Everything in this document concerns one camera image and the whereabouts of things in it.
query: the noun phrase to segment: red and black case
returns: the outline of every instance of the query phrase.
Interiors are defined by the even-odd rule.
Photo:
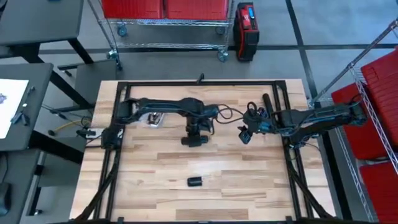
[[[239,61],[250,62],[253,60],[259,38],[260,32],[253,2],[239,3],[234,22],[234,41]]]

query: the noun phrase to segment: red crate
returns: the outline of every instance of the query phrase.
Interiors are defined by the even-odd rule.
[[[359,168],[380,223],[398,223],[398,175],[391,162]]]
[[[228,0],[166,0],[169,19],[227,20]]]
[[[335,103],[349,103],[353,97],[354,100],[361,99],[361,97],[355,97],[358,94],[359,91],[356,85],[351,84],[333,92],[331,97]],[[367,112],[363,102],[361,106]],[[343,127],[355,158],[375,159],[387,156],[387,152],[369,115],[368,121],[363,126],[344,125]]]
[[[102,0],[109,19],[162,19],[163,0]]]
[[[398,50],[361,68],[387,137],[398,146]]]

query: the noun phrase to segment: wooden tabletop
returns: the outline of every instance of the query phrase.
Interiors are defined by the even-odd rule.
[[[117,84],[117,81],[102,82],[92,128],[109,126]],[[292,109],[307,109],[302,81],[286,80],[286,84]],[[246,110],[249,101],[262,105],[263,93],[270,94],[274,103],[270,86],[134,86],[131,89],[135,98],[180,100],[189,96],[205,104],[224,103],[240,111]],[[244,145],[237,129],[242,121],[215,123],[215,135],[210,136],[208,144],[189,148],[180,143],[180,138],[186,136],[185,123],[185,118],[167,114],[159,129],[144,123],[126,126],[112,220],[124,217],[132,222],[271,221],[294,217],[279,135],[258,134]],[[317,145],[314,140],[309,143]],[[301,148],[301,154],[311,192],[334,215],[319,150],[308,145]],[[79,215],[96,193],[103,156],[102,149],[86,150],[71,218]],[[188,187],[187,178],[196,176],[202,176],[203,186]],[[298,192],[305,216],[302,194]]]

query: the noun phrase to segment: gray floor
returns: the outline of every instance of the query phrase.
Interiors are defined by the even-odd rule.
[[[256,7],[258,23],[261,30],[260,44],[264,45],[296,45],[294,30],[290,22],[289,13],[282,0],[253,0]],[[304,44],[368,44],[377,37],[397,16],[396,0],[293,0]],[[179,40],[185,43],[222,42],[214,35],[212,28],[187,27],[129,27],[129,36],[120,39],[125,42],[170,42]],[[87,49],[107,49],[106,39],[101,33],[95,17],[87,3],[83,11],[83,21],[79,40]],[[390,34],[382,43],[397,43],[397,39]],[[67,42],[43,44],[42,50],[71,49]],[[392,49],[372,50],[361,63],[370,62]],[[312,68],[313,77],[318,91],[330,82],[360,50],[308,50],[307,55]],[[95,60],[104,59],[102,54],[91,54]],[[173,52],[173,53],[126,53],[121,54],[124,71],[119,74],[120,79],[187,79],[197,78],[204,73],[206,78],[300,78],[303,80],[308,96],[307,79],[298,50],[262,50],[256,54],[251,63],[239,63],[234,52],[226,63],[216,59],[216,52]],[[54,65],[81,62],[75,54],[47,54],[40,55]],[[25,63],[21,58],[0,60],[0,64]],[[63,78],[74,84],[74,78],[66,75]],[[349,83],[352,78],[347,75],[339,81],[333,90]],[[50,85],[44,103],[49,106],[71,106],[72,101],[63,95],[53,85]],[[48,129],[56,128],[65,121],[49,114],[40,112],[36,130],[46,133]],[[74,136],[71,128],[61,132],[60,136]],[[60,222],[68,218],[72,205],[73,194],[78,175],[78,167],[66,163],[71,178],[69,183],[58,187],[47,187],[43,190],[39,201],[39,208],[44,210],[37,217],[23,218],[21,223]],[[358,197],[353,192],[354,186],[348,184],[348,194],[352,196],[354,217],[363,220]]]

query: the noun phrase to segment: black table leg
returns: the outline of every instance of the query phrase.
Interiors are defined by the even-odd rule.
[[[44,63],[39,57],[40,44],[23,45],[11,47],[14,54],[21,56],[29,63]],[[70,97],[74,102],[81,106],[82,110],[92,108],[91,105],[84,97],[82,97],[72,86],[70,86],[58,73],[52,72],[50,81],[61,91]]]
[[[42,133],[33,131],[29,141],[30,148],[37,148],[41,151],[53,154],[63,159],[81,164],[83,161],[83,153],[79,150],[60,143]]]
[[[86,64],[94,63],[85,48],[80,44],[78,39],[68,40],[69,44],[75,49],[76,53],[83,59]]]

